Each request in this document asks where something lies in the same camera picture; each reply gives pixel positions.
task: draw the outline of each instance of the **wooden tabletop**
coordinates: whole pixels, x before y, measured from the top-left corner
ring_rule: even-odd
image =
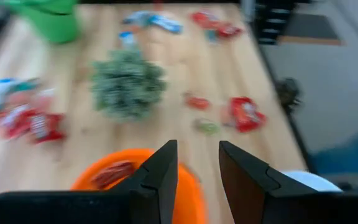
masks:
[[[89,91],[90,62],[118,49],[121,19],[151,5],[81,5],[83,34],[75,42],[50,45],[30,25],[13,17],[0,40],[0,78],[40,77],[55,89],[52,112],[65,113],[68,139],[41,145],[0,138],[0,192],[7,190],[69,189],[83,170],[103,156],[132,147],[158,149],[178,140],[180,162],[197,175],[208,203],[211,223],[232,223],[221,184],[218,142],[228,140],[276,169],[304,169],[294,137],[278,104],[272,83],[260,61],[252,36],[245,33],[211,45],[189,14],[202,7],[250,32],[233,4],[164,4],[163,14],[184,25],[174,35],[158,27],[142,30],[137,39],[148,60],[161,65],[168,82],[163,101],[152,116],[139,123],[119,124],[93,108]],[[207,111],[183,104],[191,90],[212,102]],[[219,122],[219,108],[232,96],[249,96],[267,115],[263,128],[241,134],[232,128],[206,136],[193,128],[196,118]]]

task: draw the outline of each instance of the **orange bowl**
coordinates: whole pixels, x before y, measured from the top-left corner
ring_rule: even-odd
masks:
[[[89,166],[71,187],[71,190],[98,190],[91,179],[102,169],[119,161],[131,161],[138,169],[154,153],[151,149],[127,149],[112,153]],[[108,188],[118,184],[112,183]],[[201,193],[201,186],[185,166],[178,165],[178,185],[173,209],[173,223],[205,224],[206,206]]]

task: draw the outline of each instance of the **green plastic cup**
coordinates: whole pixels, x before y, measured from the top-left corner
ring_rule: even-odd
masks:
[[[34,25],[38,33],[53,43],[75,40],[80,33],[76,20],[76,0],[3,0]]]

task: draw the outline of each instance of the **green plant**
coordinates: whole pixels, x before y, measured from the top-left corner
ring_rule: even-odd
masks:
[[[92,76],[97,110],[119,121],[140,120],[161,100],[163,70],[146,62],[138,50],[115,50],[106,62],[94,63]]]

